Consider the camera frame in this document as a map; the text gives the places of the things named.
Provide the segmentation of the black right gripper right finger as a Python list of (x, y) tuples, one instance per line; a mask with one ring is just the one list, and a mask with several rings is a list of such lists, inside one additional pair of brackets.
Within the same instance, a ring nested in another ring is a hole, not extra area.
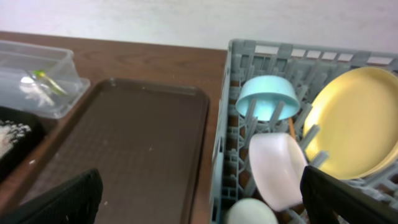
[(300, 181), (302, 202), (310, 223), (397, 224), (397, 211), (340, 180), (306, 166)]

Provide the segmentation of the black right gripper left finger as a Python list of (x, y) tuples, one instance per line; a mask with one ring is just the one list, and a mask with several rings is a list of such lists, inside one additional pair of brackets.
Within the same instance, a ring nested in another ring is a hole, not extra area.
[(103, 193), (98, 169), (74, 178), (1, 216), (1, 224), (93, 224)]

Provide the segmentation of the pink bowl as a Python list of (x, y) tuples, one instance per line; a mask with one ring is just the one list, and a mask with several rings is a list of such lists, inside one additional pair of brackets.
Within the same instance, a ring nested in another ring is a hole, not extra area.
[(300, 181), (307, 160), (291, 135), (253, 135), (249, 162), (257, 189), (271, 209), (281, 212), (302, 203)]

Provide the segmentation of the yellow round plate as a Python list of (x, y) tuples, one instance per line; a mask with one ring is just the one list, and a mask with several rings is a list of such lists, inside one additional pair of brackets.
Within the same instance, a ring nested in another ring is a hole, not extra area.
[(397, 159), (397, 75), (361, 67), (335, 78), (317, 95), (303, 131), (320, 130), (305, 153), (328, 153), (320, 170), (340, 180), (374, 174)]

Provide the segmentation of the white cup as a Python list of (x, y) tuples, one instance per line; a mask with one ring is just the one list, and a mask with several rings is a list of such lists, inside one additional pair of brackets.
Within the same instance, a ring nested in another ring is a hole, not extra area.
[(238, 200), (226, 213), (225, 224), (278, 224), (274, 212), (254, 198)]

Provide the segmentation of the rice food leftovers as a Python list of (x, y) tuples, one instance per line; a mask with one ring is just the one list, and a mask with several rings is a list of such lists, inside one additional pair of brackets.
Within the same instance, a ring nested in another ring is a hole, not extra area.
[(9, 120), (1, 121), (1, 157), (31, 131), (31, 128), (26, 124)]

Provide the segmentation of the blue bowl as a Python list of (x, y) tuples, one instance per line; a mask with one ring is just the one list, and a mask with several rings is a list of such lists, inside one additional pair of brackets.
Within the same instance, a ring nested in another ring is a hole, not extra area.
[(259, 121), (270, 121), (280, 101), (284, 102), (284, 107), (278, 120), (296, 115), (301, 107), (291, 82), (276, 75), (263, 75), (248, 80), (235, 104), (237, 112), (246, 116), (252, 100), (256, 100), (253, 116)]

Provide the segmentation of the green snack wrapper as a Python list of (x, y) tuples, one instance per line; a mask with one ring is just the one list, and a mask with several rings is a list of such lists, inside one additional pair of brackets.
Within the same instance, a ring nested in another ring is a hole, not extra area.
[(47, 86), (56, 95), (66, 96), (68, 93), (52, 78), (50, 78), (43, 70), (34, 70), (30, 73), (33, 80), (41, 82)]

